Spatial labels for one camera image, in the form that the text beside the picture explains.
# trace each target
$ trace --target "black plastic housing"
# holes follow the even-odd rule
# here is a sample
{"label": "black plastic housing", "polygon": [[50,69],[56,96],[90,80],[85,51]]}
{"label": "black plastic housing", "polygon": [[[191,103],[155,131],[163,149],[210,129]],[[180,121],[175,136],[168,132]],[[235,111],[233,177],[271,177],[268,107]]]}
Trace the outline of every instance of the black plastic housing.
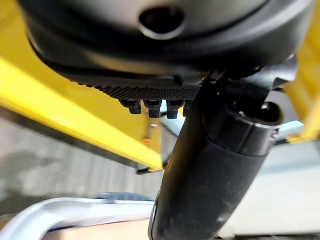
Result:
{"label": "black plastic housing", "polygon": [[59,74],[94,87],[159,91],[197,86],[212,69],[283,62],[303,41],[314,5],[314,0],[270,0],[223,29],[157,41],[97,24],[58,0],[18,2],[34,50]]}
{"label": "black plastic housing", "polygon": [[255,178],[281,121],[274,103],[250,118],[229,110],[213,84],[204,85],[165,170],[150,237],[213,239]]}

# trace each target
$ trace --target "yellow beam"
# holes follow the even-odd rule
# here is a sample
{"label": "yellow beam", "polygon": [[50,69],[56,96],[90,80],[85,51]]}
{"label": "yellow beam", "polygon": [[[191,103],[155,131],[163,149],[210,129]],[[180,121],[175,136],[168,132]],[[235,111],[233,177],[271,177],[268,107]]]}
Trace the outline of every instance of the yellow beam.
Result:
{"label": "yellow beam", "polygon": [[0,104],[153,170],[162,169],[160,129],[152,131],[152,144],[145,146],[144,114],[132,115],[116,99],[47,68],[32,52],[13,1],[4,2],[0,1],[1,11],[6,9],[0,13]]}
{"label": "yellow beam", "polygon": [[298,52],[298,74],[286,87],[289,99],[304,123],[304,131],[291,143],[315,140],[320,133],[320,0],[305,42]]}

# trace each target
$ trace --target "concrete floor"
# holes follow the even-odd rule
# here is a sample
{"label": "concrete floor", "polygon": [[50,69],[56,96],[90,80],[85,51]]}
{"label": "concrete floor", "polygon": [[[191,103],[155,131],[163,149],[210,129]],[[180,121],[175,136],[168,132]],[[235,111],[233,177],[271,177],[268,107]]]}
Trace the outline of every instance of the concrete floor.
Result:
{"label": "concrete floor", "polygon": [[[166,156],[176,138],[164,134]],[[163,172],[136,175],[127,159],[0,107],[0,215],[41,200],[134,192],[155,197]]]}

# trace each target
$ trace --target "black cylindrical tube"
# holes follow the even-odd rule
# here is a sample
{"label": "black cylindrical tube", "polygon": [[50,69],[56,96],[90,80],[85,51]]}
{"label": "black cylindrical tube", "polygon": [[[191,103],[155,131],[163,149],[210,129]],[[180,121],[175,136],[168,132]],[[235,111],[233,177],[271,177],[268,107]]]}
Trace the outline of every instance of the black cylindrical tube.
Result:
{"label": "black cylindrical tube", "polygon": [[268,154],[282,120],[269,103],[255,118],[203,87],[180,132],[157,197],[153,240],[208,240],[230,217]]}

